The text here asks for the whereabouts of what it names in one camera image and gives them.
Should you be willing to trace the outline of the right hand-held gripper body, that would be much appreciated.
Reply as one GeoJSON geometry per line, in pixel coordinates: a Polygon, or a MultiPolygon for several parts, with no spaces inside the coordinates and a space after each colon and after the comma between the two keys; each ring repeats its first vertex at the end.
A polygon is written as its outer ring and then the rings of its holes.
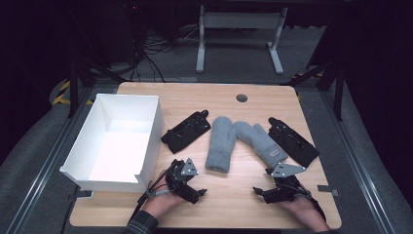
{"type": "Polygon", "coordinates": [[[298,196],[305,196],[306,189],[301,185],[296,175],[305,172],[302,166],[278,163],[271,175],[275,181],[275,188],[266,190],[263,198],[267,204],[282,201],[293,201],[298,196]]]}

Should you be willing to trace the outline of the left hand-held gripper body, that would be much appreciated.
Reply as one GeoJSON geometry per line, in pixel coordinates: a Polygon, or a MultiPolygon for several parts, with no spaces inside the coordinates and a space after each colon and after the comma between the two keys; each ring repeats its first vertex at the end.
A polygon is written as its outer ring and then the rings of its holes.
{"type": "Polygon", "coordinates": [[[185,201],[196,204],[199,201],[197,190],[189,186],[187,182],[198,174],[198,170],[191,158],[188,158],[186,161],[183,160],[183,165],[178,167],[170,166],[166,174],[169,190],[185,201]]]}

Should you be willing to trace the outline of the grey mitten with label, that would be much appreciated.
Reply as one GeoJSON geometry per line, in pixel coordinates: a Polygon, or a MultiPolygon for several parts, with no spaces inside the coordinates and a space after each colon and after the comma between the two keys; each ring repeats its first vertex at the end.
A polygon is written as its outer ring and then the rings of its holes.
{"type": "Polygon", "coordinates": [[[274,168],[288,157],[260,124],[251,126],[247,122],[239,121],[234,124],[234,127],[237,130],[237,139],[250,145],[269,168],[274,168]]]}

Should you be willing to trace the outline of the black holder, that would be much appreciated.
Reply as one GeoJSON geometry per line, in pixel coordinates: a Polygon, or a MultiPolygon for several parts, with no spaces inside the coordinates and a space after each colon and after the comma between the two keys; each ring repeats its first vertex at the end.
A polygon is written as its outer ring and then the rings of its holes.
{"type": "Polygon", "coordinates": [[[161,141],[168,146],[173,154],[183,150],[210,130],[207,116],[207,110],[194,112],[174,128],[167,130],[161,137],[161,141]]]}

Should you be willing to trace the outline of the plain grey mitten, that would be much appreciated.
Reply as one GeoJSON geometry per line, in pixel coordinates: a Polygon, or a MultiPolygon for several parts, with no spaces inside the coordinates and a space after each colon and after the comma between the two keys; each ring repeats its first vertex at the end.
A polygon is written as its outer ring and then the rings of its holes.
{"type": "Polygon", "coordinates": [[[217,117],[212,123],[206,168],[227,174],[236,140],[237,130],[232,121],[224,116],[217,117]]]}

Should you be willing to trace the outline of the white box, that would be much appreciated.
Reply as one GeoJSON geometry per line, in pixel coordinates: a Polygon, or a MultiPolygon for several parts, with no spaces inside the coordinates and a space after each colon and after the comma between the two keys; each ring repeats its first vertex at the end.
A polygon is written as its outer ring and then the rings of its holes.
{"type": "Polygon", "coordinates": [[[98,94],[60,171],[84,190],[143,193],[163,127],[157,96],[98,94]]]}

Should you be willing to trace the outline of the person's left hand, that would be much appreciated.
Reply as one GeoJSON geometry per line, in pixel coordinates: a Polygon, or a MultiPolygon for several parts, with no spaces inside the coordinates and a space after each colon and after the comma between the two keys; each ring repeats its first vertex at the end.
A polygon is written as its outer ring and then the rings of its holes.
{"type": "Polygon", "coordinates": [[[156,191],[160,191],[161,194],[149,198],[143,205],[142,210],[155,218],[159,218],[168,213],[174,207],[185,203],[184,199],[173,193],[167,192],[167,190],[168,186],[166,185],[166,181],[162,178],[156,189],[156,191]]]}

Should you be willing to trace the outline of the person's right hand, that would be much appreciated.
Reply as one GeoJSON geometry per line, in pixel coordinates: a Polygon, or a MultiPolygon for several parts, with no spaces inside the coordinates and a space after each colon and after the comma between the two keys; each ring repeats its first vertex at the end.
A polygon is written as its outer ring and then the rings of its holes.
{"type": "Polygon", "coordinates": [[[308,227],[313,233],[330,230],[326,221],[306,198],[298,197],[293,201],[279,202],[279,206],[292,213],[299,222],[308,227]]]}

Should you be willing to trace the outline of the black metal stand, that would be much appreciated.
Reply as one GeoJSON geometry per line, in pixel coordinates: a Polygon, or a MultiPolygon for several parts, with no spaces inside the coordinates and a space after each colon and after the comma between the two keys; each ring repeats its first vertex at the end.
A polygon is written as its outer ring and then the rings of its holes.
{"type": "Polygon", "coordinates": [[[126,82],[126,79],[115,74],[107,68],[91,61],[88,58],[75,58],[70,63],[69,69],[69,88],[70,88],[70,110],[68,117],[71,118],[75,115],[79,105],[79,95],[78,95],[78,80],[81,80],[86,87],[92,87],[95,83],[94,75],[90,72],[93,68],[98,72],[102,73],[104,76],[109,77],[115,82],[121,84],[126,82]]]}
{"type": "Polygon", "coordinates": [[[342,62],[330,61],[319,65],[304,74],[296,74],[290,81],[282,83],[282,86],[294,87],[320,73],[317,89],[326,92],[332,84],[335,84],[333,111],[336,118],[342,120],[342,98],[344,92],[345,69],[342,62]]]}

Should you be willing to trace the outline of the yellow black hazard tape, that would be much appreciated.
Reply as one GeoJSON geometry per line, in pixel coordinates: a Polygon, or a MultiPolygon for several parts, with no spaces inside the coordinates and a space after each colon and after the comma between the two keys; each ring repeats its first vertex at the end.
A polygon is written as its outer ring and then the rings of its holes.
{"type": "MultiPolygon", "coordinates": [[[[60,83],[58,83],[55,86],[55,89],[51,92],[50,99],[51,99],[51,104],[70,104],[71,103],[71,97],[70,97],[70,81],[69,80],[64,80],[60,83]]],[[[83,85],[78,84],[78,99],[80,100],[80,97],[83,93],[85,93],[86,88],[83,85]]],[[[85,104],[86,105],[92,105],[94,103],[93,98],[87,97],[85,104]]]]}

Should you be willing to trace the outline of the aluminium floor rail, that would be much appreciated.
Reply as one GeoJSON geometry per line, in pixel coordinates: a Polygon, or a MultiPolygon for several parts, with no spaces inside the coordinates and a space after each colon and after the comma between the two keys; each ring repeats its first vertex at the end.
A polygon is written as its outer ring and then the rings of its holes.
{"type": "Polygon", "coordinates": [[[79,113],[84,109],[87,100],[89,99],[93,88],[85,88],[78,96],[78,107],[74,111],[71,111],[68,118],[62,126],[59,135],[56,137],[56,141],[48,154],[45,162],[43,163],[39,173],[32,181],[28,192],[26,193],[24,200],[17,213],[15,214],[11,224],[9,225],[5,234],[20,234],[22,228],[26,224],[31,212],[33,211],[36,203],[38,202],[59,158],[61,157],[62,147],[64,146],[74,124],[76,123],[79,113]]]}
{"type": "Polygon", "coordinates": [[[383,206],[383,202],[378,194],[376,186],[371,179],[371,176],[368,173],[367,169],[359,160],[358,153],[352,140],[350,139],[350,135],[345,125],[338,119],[335,114],[332,97],[328,92],[320,92],[319,94],[330,115],[330,118],[332,119],[334,128],[338,132],[338,135],[340,136],[344,144],[346,157],[349,161],[352,171],[355,174],[358,185],[369,207],[369,210],[372,212],[372,215],[377,223],[380,233],[395,234],[394,226],[392,225],[389,216],[383,206]]]}

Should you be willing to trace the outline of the white metal desk frame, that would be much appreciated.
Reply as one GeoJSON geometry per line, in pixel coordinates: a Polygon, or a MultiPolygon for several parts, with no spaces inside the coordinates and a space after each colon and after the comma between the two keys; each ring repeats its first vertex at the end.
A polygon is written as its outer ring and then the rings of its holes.
{"type": "Polygon", "coordinates": [[[234,29],[274,29],[275,36],[272,42],[267,43],[273,66],[276,73],[283,74],[283,68],[278,55],[278,44],[286,20],[288,9],[282,8],[279,13],[229,13],[211,12],[205,5],[200,7],[199,16],[199,47],[196,63],[196,72],[203,73],[206,57],[205,31],[207,28],[234,28],[234,29]]]}

